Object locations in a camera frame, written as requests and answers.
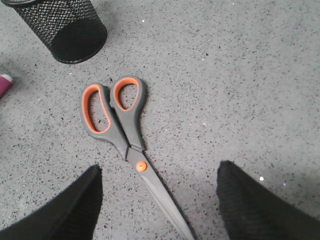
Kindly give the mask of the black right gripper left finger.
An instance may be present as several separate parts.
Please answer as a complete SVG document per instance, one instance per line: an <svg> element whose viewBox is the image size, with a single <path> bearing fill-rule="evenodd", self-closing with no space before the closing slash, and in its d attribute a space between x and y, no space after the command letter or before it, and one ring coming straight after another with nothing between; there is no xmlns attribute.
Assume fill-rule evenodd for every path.
<svg viewBox="0 0 320 240"><path fill-rule="evenodd" d="M90 166L50 202L1 230L2 240L91 240L103 200L102 170Z"/></svg>

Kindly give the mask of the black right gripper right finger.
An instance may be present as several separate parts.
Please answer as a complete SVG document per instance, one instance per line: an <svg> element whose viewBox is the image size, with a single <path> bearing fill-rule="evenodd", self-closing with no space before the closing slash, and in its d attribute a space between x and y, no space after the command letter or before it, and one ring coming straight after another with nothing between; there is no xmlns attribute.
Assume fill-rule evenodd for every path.
<svg viewBox="0 0 320 240"><path fill-rule="evenodd" d="M231 240L318 240L320 222L285 202L231 161L217 171L219 211Z"/></svg>

